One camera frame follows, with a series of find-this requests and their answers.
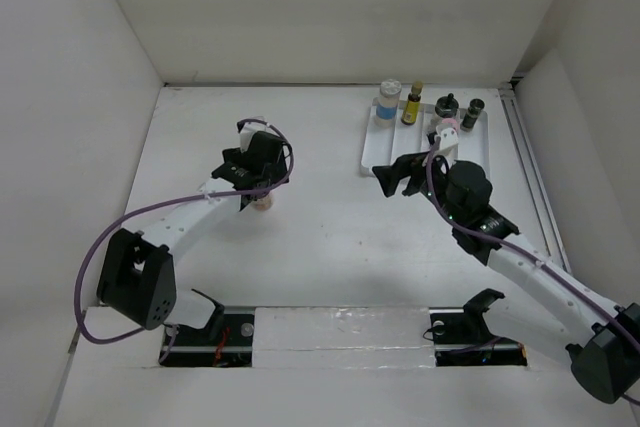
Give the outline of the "yellow-label dark sauce bottle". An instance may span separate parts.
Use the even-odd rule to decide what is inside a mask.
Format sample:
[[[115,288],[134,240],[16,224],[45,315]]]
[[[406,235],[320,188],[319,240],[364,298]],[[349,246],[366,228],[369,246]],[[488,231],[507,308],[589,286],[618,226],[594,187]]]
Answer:
[[[404,125],[414,125],[416,123],[421,103],[422,90],[423,83],[421,81],[416,81],[412,84],[401,116],[401,122]]]

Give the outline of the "tall blue-label silver-lid bottle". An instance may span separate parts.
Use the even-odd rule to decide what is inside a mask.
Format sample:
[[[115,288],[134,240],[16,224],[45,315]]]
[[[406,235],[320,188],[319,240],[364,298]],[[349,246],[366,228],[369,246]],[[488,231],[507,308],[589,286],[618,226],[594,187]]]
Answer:
[[[395,121],[401,92],[402,84],[396,79],[380,84],[375,109],[375,121],[380,127],[391,126]]]

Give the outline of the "black knob lid shaker jar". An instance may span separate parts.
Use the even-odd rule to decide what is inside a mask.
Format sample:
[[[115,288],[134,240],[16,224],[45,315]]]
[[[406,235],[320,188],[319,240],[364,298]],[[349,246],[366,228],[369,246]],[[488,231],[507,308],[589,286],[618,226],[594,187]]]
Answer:
[[[440,97],[434,107],[434,115],[440,121],[456,119],[459,111],[459,103],[453,93]]]

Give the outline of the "small black-cap pepper bottle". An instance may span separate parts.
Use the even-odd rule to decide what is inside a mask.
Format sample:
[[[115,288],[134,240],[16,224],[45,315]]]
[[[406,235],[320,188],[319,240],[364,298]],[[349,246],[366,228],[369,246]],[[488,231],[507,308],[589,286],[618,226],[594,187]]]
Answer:
[[[482,99],[475,98],[469,102],[469,106],[461,122],[461,129],[471,131],[480,115],[483,113],[485,103]]]

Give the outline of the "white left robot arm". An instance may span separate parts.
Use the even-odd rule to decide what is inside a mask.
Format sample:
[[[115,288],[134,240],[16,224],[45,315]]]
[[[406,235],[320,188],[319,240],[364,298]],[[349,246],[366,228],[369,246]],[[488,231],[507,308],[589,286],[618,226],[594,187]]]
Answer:
[[[274,127],[245,123],[239,135],[239,146],[223,151],[192,199],[168,203],[169,213],[136,232],[120,228],[110,236],[96,295],[140,328],[186,326],[205,344],[222,334],[222,305],[179,289],[176,267],[216,225],[287,183],[293,165],[292,147]]]

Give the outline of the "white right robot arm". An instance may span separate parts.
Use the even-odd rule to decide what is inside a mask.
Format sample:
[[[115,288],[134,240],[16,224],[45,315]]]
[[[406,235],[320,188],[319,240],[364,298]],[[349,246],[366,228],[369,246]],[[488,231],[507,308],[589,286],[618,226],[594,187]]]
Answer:
[[[402,155],[372,172],[385,196],[405,181],[404,196],[422,194],[432,202],[462,250],[519,286],[559,322],[532,341],[560,353],[587,393],[606,404],[629,399],[639,382],[638,304],[623,307],[545,259],[491,206],[493,186],[476,163],[450,164],[429,151]]]

